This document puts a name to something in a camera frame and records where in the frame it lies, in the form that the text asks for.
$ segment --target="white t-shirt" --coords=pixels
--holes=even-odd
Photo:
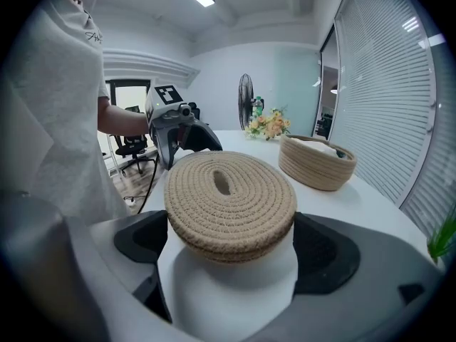
[[[43,0],[2,74],[53,139],[31,194],[86,224],[130,214],[108,176],[97,139],[98,98],[108,96],[102,42],[82,3]]]

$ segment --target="wooden floor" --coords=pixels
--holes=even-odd
[[[138,167],[132,165],[125,170],[125,177],[116,175],[113,177],[113,183],[115,188],[119,191],[122,197],[136,197],[138,195],[144,196],[147,192],[147,189],[152,179],[152,174],[154,172],[154,162],[140,162],[140,167],[142,174],[138,172]],[[152,184],[152,189],[157,184],[158,179],[163,173],[163,167],[160,164],[157,167],[157,172],[155,173],[155,179]],[[135,205],[130,208],[132,214],[136,214],[138,210],[143,205],[144,197],[136,197]]]

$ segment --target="black cable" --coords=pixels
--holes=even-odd
[[[145,197],[145,195],[128,195],[126,197],[123,197],[124,200],[126,199],[135,199],[136,197]]]
[[[141,213],[141,210],[143,210],[145,202],[147,201],[147,198],[149,197],[150,189],[152,189],[152,183],[154,182],[154,179],[155,179],[155,173],[157,172],[157,165],[158,165],[158,160],[159,159],[160,159],[160,156],[157,153],[157,157],[155,158],[154,173],[152,174],[152,179],[150,179],[149,188],[147,189],[147,192],[145,193],[144,202],[142,202],[141,208],[138,210],[138,213],[136,213],[136,214],[140,214]]]

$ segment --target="rope basket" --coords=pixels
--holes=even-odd
[[[334,157],[307,147],[292,138],[322,142],[346,154],[344,158]],[[353,153],[332,145],[326,140],[301,135],[282,135],[280,139],[279,166],[289,176],[307,186],[319,190],[334,191],[347,182],[356,166]]]
[[[169,171],[168,219],[183,242],[219,263],[269,253],[288,233],[296,211],[293,187],[272,166],[238,152],[198,152]]]

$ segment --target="window blinds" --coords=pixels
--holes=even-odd
[[[425,159],[435,117],[432,56],[409,0],[344,0],[336,16],[340,80],[330,141],[357,176],[401,204]]]
[[[437,102],[435,125],[425,163],[400,208],[429,237],[456,202],[456,62],[427,11],[416,1],[413,4],[428,37],[422,45],[429,45],[432,51]],[[446,265],[450,264],[451,258],[451,254],[443,257]]]

